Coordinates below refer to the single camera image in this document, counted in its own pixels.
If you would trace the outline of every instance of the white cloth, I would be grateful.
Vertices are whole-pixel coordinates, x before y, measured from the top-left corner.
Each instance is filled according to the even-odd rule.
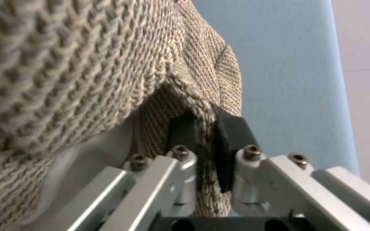
[[[40,230],[105,166],[121,167],[129,153],[134,118],[58,155],[45,178],[35,214],[25,220],[21,231]]]

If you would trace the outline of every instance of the knitted textile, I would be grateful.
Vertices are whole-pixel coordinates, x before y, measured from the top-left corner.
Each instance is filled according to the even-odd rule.
[[[240,73],[190,0],[0,0],[0,230],[33,214],[55,154],[136,109],[148,156],[186,108],[209,144],[209,102],[239,115]],[[229,194],[203,167],[195,215],[225,216]]]

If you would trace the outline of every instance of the bolt head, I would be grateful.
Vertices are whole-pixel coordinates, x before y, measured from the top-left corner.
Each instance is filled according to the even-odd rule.
[[[294,162],[297,166],[299,166],[302,169],[306,169],[306,166],[308,165],[308,158],[306,156],[299,154],[299,153],[291,153],[288,155],[288,159],[290,159],[292,162]]]
[[[262,151],[256,145],[247,145],[244,148],[244,159],[248,161],[258,161],[261,159]]]
[[[133,171],[141,171],[146,168],[148,164],[148,159],[142,154],[134,154],[130,158],[131,169]]]
[[[179,161],[184,161],[189,155],[189,149],[185,145],[176,145],[172,148],[173,157]]]

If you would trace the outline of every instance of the blue surface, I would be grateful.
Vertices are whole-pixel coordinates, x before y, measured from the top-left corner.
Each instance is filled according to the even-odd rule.
[[[243,116],[267,156],[359,174],[330,0],[194,0],[230,44]]]

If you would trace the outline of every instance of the knit fabric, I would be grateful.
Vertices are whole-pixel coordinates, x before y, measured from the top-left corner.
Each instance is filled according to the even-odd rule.
[[[38,206],[55,155],[139,109],[142,150],[163,154],[190,108],[209,145],[213,102],[239,115],[238,64],[189,0],[0,0],[0,230]],[[224,216],[210,154],[197,216]]]

